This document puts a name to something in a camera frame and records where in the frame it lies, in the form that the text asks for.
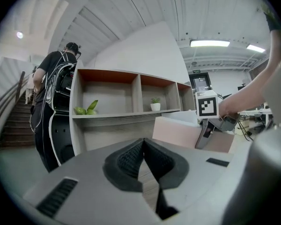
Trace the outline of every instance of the white cardboard box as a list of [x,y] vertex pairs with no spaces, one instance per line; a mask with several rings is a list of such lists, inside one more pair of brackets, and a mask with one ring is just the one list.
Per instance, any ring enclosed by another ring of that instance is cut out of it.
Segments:
[[198,119],[218,118],[218,96],[213,90],[196,92],[196,105]]

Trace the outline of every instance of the wooden stair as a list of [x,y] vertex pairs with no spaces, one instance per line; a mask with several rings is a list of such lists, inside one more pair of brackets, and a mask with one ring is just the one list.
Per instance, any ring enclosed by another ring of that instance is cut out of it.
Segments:
[[25,105],[25,94],[21,96],[7,119],[0,138],[0,149],[34,147],[34,135],[30,128],[30,108]]

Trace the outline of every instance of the white pot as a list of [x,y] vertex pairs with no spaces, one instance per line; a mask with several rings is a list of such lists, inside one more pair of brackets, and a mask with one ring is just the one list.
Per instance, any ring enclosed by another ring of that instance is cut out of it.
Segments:
[[160,111],[160,103],[151,103],[152,111]]

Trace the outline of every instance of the lamp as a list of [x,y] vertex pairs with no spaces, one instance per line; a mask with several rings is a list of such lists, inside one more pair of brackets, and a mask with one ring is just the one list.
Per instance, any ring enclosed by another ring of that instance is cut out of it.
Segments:
[[254,51],[257,51],[259,53],[263,53],[265,51],[265,49],[261,48],[261,47],[257,47],[257,46],[253,46],[251,44],[249,44],[247,46],[247,49],[250,49],[250,50],[254,50]]
[[201,47],[201,46],[228,47],[229,44],[230,42],[225,40],[202,40],[202,39],[192,40],[190,43],[191,47]]
[[19,39],[22,39],[22,38],[23,38],[23,33],[22,33],[22,32],[17,32],[17,37],[18,37]]

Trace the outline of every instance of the shelf compartment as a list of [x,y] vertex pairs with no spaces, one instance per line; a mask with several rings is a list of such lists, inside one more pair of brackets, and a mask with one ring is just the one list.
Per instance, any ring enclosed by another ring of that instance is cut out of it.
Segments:
[[139,80],[138,74],[78,69],[73,81],[76,94],[71,114],[75,115],[74,107],[87,109],[94,100],[98,100],[98,114],[142,112]]
[[179,103],[182,111],[195,110],[192,87],[190,85],[177,83],[179,92]]
[[143,111],[151,111],[151,99],[160,98],[160,109],[180,109],[177,84],[173,81],[140,75]]

